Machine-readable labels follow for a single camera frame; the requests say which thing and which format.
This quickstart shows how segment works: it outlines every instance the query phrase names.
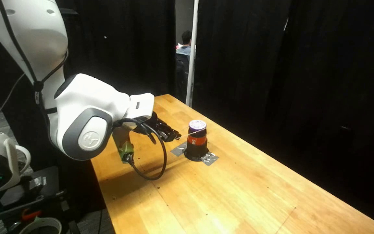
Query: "purple lid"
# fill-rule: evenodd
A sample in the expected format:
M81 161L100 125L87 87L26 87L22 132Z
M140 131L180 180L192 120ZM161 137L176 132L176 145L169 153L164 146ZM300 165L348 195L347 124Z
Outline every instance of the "purple lid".
M194 130L202 130L207 127L207 124L203 120L192 120L189 126Z

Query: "gray floor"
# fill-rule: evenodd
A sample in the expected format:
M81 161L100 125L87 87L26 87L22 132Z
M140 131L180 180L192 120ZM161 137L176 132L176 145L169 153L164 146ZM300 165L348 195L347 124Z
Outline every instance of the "gray floor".
M15 136L10 129L4 114L0 114L0 132L7 134L15 142ZM77 224L82 234L95 234L98 233L98 225L101 211L96 211L86 214L83 219ZM102 234L114 234L112 222L110 221L110 216L106 209L102 211L102 221L101 221L101 232Z

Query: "table surface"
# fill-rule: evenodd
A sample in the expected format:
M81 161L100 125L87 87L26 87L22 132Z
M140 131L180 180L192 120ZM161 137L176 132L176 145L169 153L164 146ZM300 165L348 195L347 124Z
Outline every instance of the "table surface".
M92 159L99 185L119 233L374 233L374 220L230 133L170 95L156 97L158 117L187 134L190 120L207 123L211 166L170 150L167 169L147 181L123 164L111 138ZM148 175L162 166L162 149L131 133L135 164Z

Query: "wooden table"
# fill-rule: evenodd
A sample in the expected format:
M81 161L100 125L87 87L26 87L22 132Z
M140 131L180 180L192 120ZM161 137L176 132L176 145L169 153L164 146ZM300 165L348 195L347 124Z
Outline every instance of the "wooden table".
M112 139L92 159L119 233L374 233L374 220L282 165L170 95L154 111L182 135L190 120L207 123L211 166L176 157L166 143L167 169L150 182L123 164ZM162 149L131 133L135 163L148 175L162 165Z

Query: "robot logo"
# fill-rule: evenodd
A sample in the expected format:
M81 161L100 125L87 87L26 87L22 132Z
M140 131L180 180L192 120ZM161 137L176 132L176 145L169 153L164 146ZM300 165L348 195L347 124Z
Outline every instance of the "robot logo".
M99 134L97 132L87 132L83 135L82 145L87 148L93 148L98 145Z

